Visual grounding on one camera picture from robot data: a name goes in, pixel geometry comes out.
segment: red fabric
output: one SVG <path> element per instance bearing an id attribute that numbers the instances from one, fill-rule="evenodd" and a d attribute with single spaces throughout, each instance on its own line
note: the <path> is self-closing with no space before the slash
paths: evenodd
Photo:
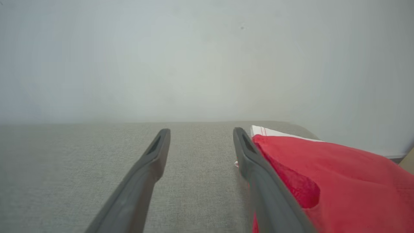
<path id="1" fill-rule="evenodd" d="M 320 233 L 414 232 L 414 176 L 389 159 L 293 137 L 253 142 Z"/>

